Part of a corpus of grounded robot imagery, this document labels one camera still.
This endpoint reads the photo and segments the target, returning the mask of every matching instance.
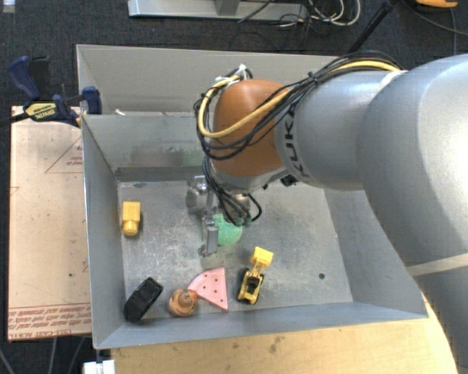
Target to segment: orange object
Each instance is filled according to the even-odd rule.
[[[197,293],[193,290],[180,288],[172,294],[167,306],[174,316],[191,316],[196,311]]]

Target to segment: green object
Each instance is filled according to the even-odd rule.
[[[218,244],[236,244],[241,238],[241,235],[243,235],[243,228],[225,221],[224,215],[221,213],[213,215],[213,218],[215,220],[215,226],[218,227]]]

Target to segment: wooden surface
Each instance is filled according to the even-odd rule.
[[[456,374],[429,318],[112,350],[118,374]]]

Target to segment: cardboard sheet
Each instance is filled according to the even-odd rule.
[[[81,131],[12,126],[8,339],[91,332]]]

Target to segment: yellow block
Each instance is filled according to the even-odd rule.
[[[123,201],[122,226],[123,234],[132,237],[139,232],[140,202]]]

